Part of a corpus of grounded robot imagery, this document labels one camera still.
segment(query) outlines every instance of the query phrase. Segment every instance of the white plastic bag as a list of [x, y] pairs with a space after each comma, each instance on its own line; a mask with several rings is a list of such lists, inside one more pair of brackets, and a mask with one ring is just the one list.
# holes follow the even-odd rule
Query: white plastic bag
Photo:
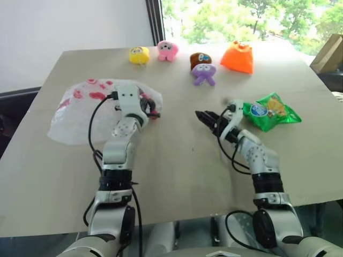
[[[115, 91], [117, 85], [134, 84], [156, 103], [156, 111], [162, 110], [162, 95], [148, 86], [134, 80], [88, 79], [71, 86], [63, 95], [51, 121], [48, 137], [67, 145], [88, 144], [88, 126], [91, 115], [99, 102]], [[107, 100], [98, 109], [93, 120], [92, 142], [105, 142], [121, 119], [121, 112], [115, 107], [119, 101]]]

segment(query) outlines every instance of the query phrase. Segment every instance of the plastic bag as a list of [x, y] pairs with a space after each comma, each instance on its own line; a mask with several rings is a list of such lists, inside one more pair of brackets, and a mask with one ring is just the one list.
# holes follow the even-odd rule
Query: plastic bag
[[264, 132], [277, 124], [301, 122], [299, 115], [285, 105], [277, 93], [272, 93], [256, 103], [244, 103], [243, 114]]
[[[95, 107], [117, 85], [135, 84], [156, 103], [156, 111], [161, 112], [162, 95], [143, 83], [121, 79], [88, 79], [71, 86], [63, 95], [51, 121], [48, 137], [67, 145], [88, 144], [88, 126]], [[93, 120], [93, 143], [105, 142], [121, 119], [121, 111], [116, 110], [119, 101], [107, 100], [98, 109]]]

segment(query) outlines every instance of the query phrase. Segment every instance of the yellow plush toy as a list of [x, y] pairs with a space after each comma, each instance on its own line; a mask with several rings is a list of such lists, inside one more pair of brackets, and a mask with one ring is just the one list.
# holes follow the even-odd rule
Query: yellow plush toy
[[146, 64], [149, 59], [149, 49], [146, 47], [135, 47], [130, 50], [129, 60], [134, 64]]

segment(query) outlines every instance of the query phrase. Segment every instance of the window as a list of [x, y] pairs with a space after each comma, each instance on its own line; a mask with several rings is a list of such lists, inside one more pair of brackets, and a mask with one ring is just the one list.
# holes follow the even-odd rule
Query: window
[[160, 1], [167, 40], [288, 40], [315, 56], [332, 33], [343, 33], [343, 0]]

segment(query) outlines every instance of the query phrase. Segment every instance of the orange plush toy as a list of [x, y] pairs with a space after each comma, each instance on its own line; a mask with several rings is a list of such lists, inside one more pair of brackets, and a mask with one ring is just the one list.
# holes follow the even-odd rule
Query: orange plush toy
[[252, 48], [238, 41], [231, 43], [223, 55], [220, 64], [225, 68], [245, 73], [253, 73]]

